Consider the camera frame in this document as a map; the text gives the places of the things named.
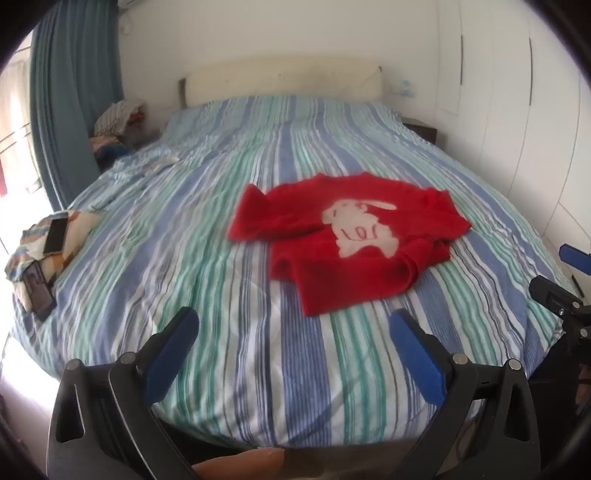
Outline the red rabbit sweater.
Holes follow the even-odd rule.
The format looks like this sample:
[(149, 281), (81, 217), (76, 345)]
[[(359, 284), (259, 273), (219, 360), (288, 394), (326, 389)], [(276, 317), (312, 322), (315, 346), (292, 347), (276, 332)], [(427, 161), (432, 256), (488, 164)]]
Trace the red rabbit sweater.
[(448, 191), (318, 174), (266, 193), (247, 185), (228, 239), (270, 243), (270, 279), (294, 283), (304, 315), (318, 316), (406, 292), (470, 228)]

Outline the pile of clothes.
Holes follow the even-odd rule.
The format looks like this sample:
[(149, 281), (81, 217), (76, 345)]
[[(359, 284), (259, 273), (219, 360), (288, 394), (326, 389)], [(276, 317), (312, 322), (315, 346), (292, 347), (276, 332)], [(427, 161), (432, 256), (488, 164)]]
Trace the pile of clothes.
[(155, 140), (159, 133), (146, 125), (146, 103), (123, 99), (98, 118), (89, 142), (98, 165), (129, 155)]

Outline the dark phone case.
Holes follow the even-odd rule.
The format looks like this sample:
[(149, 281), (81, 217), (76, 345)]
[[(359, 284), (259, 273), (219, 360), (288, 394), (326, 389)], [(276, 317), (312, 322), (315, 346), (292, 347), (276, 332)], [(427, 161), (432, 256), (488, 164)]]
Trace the dark phone case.
[(25, 269), (22, 280), (31, 303), (31, 310), (40, 322), (46, 321), (55, 308), (56, 301), (38, 261), (33, 261)]

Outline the striped blue green bedspread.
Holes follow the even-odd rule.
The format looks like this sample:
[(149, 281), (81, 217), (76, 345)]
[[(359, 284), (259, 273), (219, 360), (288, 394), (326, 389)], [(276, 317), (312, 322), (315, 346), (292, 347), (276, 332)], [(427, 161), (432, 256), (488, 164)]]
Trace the striped blue green bedspread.
[(44, 320), (13, 334), (59, 377), (138, 350), (182, 307), (197, 341), (159, 416), (229, 445), (417, 437), (434, 414), (389, 319), (406, 309), (452, 352), (532, 373), (560, 320), (530, 296), (569, 281), (496, 189), (380, 103), (297, 96), (174, 114), (72, 204), (98, 224)]

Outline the black smartphone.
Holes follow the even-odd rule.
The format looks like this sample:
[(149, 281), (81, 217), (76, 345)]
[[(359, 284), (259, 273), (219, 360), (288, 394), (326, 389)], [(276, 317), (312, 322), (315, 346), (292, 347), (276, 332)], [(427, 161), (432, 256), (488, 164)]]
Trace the black smartphone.
[(59, 254), (63, 251), (68, 223), (68, 217), (56, 218), (51, 221), (43, 248), (44, 256)]

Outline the dark wooden nightstand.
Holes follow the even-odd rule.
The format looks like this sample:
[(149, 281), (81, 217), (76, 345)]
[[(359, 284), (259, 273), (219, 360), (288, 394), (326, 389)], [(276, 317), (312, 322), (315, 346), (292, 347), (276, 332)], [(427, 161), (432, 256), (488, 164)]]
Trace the dark wooden nightstand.
[(414, 131), (424, 140), (437, 145), (441, 149), (446, 149), (447, 137), (438, 128), (410, 117), (403, 117), (402, 122), (408, 129)]

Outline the patterned folded cloth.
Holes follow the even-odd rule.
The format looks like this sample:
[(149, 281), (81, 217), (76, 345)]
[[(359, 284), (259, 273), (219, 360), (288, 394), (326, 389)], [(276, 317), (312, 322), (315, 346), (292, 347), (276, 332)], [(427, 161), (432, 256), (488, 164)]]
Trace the patterned folded cloth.
[[(67, 220), (64, 246), (59, 253), (46, 254), (43, 250), (50, 224), (53, 220), (61, 219)], [(49, 215), (23, 231), (18, 248), (6, 264), (5, 273), (13, 285), (14, 295), (26, 312), (32, 310), (32, 303), (22, 280), (25, 269), (38, 261), (45, 280), (51, 285), (73, 261), (100, 221), (101, 216), (96, 213), (65, 210)]]

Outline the red hanging garment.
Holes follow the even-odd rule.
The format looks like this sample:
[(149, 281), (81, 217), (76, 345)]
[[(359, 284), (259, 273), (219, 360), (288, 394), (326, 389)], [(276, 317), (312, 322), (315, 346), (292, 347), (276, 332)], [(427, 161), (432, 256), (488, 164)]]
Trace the red hanging garment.
[(2, 163), (2, 157), (0, 158), (0, 197), (5, 197), (8, 193), (8, 186), (6, 182), (6, 175)]

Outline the cream padded headboard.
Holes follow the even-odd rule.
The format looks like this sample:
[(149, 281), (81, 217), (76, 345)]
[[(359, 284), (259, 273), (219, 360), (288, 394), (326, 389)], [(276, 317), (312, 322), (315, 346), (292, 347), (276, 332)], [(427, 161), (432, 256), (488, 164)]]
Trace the cream padded headboard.
[(344, 55), (257, 56), (201, 66), (178, 82), (183, 109), (249, 96), (384, 100), (382, 67)]

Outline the teal curtain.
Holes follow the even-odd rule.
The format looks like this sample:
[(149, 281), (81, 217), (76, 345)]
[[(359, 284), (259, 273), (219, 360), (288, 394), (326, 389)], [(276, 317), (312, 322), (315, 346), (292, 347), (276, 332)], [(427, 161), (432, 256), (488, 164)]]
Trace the teal curtain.
[(89, 138), (123, 98), (115, 1), (59, 1), (33, 30), (30, 125), (42, 185), (62, 210), (100, 175)]

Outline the wall power socket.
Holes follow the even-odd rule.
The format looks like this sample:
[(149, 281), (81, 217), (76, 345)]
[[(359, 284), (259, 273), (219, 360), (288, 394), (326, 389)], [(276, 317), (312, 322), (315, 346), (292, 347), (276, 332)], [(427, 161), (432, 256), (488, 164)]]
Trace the wall power socket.
[(398, 83), (391, 83), (389, 92), (392, 95), (402, 96), (404, 98), (414, 98), (415, 91), (413, 83), (410, 80), (400, 80)]

